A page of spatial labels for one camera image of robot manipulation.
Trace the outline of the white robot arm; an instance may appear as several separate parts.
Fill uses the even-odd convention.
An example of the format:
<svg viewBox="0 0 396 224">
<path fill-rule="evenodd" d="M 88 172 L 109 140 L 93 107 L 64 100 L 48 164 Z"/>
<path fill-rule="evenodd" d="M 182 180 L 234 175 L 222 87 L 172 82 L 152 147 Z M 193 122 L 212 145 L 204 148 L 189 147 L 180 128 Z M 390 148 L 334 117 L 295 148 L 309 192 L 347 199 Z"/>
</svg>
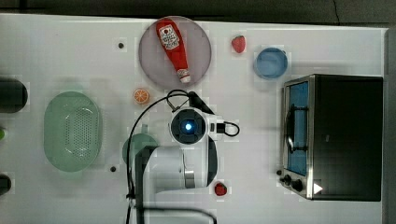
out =
<svg viewBox="0 0 396 224">
<path fill-rule="evenodd" d="M 154 196 L 163 191 L 208 187 L 218 171 L 216 141 L 225 120 L 210 110 L 187 106 L 168 123 L 173 146 L 147 146 L 133 161 L 136 224 L 149 224 L 147 211 L 159 211 Z"/>
</svg>

